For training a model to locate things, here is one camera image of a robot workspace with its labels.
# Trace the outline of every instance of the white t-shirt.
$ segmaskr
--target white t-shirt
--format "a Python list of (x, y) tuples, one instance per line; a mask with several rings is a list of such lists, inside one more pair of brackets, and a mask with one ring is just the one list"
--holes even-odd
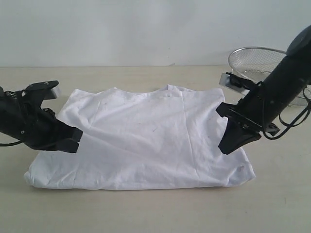
[(222, 154), (221, 89), (75, 90), (58, 119), (84, 133), (76, 154), (41, 151), (24, 175), (52, 189), (237, 186), (255, 177), (243, 149)]

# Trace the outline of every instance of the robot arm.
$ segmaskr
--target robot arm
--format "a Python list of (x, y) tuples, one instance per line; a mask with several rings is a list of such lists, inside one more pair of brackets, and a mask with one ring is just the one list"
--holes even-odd
[(56, 119), (51, 109), (40, 107), (43, 100), (57, 98), (57, 85), (58, 81), (34, 83), (16, 92), (0, 87), (0, 132), (19, 140), (1, 147), (24, 143), (34, 150), (78, 150), (83, 132)]
[(305, 114), (304, 121), (311, 112), (311, 101), (304, 94), (308, 105), (290, 124), (282, 122), (287, 128), (279, 133), (272, 121), (290, 102), (311, 83), (311, 26), (303, 30), (290, 44), (286, 56), (262, 82), (249, 81), (231, 75), (229, 85), (239, 92), (248, 93), (237, 104), (221, 103), (216, 109), (228, 123), (219, 144), (220, 150), (230, 154), (239, 147), (259, 140), (263, 135), (271, 140), (283, 136)]

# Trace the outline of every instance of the beige table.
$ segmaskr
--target beige table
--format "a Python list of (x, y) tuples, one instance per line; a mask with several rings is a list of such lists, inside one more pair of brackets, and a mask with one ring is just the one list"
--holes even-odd
[[(5, 90), (59, 80), (63, 96), (44, 106), (59, 111), (79, 88), (152, 91), (170, 83), (195, 90), (218, 87), (227, 67), (0, 68)], [(224, 90), (228, 102), (239, 94)], [(300, 108), (286, 110), (292, 119)], [(311, 232), (311, 118), (282, 139), (245, 147), (256, 178), (237, 188), (154, 191), (42, 190), (23, 174), (37, 152), (0, 148), (0, 232), (306, 233)], [(9, 142), (4, 135), (0, 141)]]

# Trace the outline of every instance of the wire mesh strainer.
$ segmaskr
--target wire mesh strainer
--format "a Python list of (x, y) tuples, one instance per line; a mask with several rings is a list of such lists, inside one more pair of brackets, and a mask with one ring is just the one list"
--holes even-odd
[[(263, 47), (245, 47), (229, 55), (228, 62), (236, 75), (255, 81), (263, 81), (286, 56), (284, 51)], [(306, 106), (307, 102), (300, 93), (290, 105)]]

